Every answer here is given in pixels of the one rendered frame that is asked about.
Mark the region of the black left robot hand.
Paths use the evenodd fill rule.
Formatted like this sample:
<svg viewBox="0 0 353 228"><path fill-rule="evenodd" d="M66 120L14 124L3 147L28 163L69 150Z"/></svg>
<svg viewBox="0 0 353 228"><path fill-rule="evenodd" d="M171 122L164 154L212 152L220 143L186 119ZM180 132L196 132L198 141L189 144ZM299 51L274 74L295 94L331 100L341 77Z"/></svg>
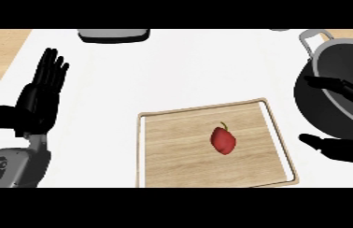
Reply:
<svg viewBox="0 0 353 228"><path fill-rule="evenodd" d="M0 106L0 129L11 129L16 137L44 135L53 128L68 69L57 50L45 48L16 105Z"/></svg>

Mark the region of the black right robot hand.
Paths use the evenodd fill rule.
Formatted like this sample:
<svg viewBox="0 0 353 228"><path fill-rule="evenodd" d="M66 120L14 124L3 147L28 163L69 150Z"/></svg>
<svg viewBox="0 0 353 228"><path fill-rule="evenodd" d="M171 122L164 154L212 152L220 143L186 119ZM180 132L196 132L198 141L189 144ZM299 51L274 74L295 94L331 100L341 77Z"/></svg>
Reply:
<svg viewBox="0 0 353 228"><path fill-rule="evenodd" d="M305 76L304 80L311 88L326 89L339 94L350 102L353 102L353 83L338 78L323 78ZM331 160L353 163L353 140L325 138L310 134L299 134L299 141Z"/></svg>

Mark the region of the dark grey pot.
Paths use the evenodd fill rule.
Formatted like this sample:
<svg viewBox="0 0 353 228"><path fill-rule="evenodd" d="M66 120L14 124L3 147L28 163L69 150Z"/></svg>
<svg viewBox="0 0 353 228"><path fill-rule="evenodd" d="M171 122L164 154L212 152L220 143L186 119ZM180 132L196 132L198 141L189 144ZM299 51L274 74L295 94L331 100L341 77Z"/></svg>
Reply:
<svg viewBox="0 0 353 228"><path fill-rule="evenodd" d="M305 76L338 78L348 82L353 93L353 38L335 38L323 29L299 34L308 59L294 87L294 98L301 115L328 135L353 139L353 102L326 89L313 88Z"/></svg>

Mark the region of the red bell pepper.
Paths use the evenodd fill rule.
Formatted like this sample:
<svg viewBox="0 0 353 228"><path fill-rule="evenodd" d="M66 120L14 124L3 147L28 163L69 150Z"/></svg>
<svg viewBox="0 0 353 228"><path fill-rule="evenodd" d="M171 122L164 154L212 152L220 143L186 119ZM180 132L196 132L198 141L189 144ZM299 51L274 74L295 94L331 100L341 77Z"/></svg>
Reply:
<svg viewBox="0 0 353 228"><path fill-rule="evenodd" d="M233 151L237 141L234 136L229 132L227 125L224 123L214 129L209 137L209 142L220 154L227 155Z"/></svg>

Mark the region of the pale wooden tray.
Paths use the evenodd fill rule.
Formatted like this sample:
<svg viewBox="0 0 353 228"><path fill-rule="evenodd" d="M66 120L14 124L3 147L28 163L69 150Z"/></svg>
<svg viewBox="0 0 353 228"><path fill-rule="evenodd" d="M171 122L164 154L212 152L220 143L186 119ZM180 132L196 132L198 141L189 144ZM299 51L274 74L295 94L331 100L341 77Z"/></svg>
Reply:
<svg viewBox="0 0 353 228"><path fill-rule="evenodd" d="M227 155L215 151L209 142L223 123L237 141ZM266 99L137 116L138 187L277 187L298 183Z"/></svg>

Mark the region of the grey and black appliance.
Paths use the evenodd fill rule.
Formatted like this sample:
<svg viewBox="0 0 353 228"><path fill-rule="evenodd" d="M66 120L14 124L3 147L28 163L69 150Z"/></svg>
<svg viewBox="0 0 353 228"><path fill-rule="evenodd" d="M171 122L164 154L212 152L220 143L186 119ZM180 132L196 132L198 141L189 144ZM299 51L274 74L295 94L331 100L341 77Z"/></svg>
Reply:
<svg viewBox="0 0 353 228"><path fill-rule="evenodd" d="M78 37L85 43L118 44L144 41L149 29L78 29Z"/></svg>

